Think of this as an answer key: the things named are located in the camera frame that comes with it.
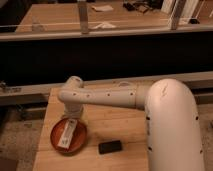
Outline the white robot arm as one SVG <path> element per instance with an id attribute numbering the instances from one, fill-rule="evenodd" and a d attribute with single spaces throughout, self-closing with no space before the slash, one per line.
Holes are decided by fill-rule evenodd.
<path id="1" fill-rule="evenodd" d="M 146 116 L 149 171 L 205 171 L 197 104 L 191 90 L 176 79 L 87 89 L 70 77 L 58 99 L 76 118 L 84 104 L 135 108 Z"/>

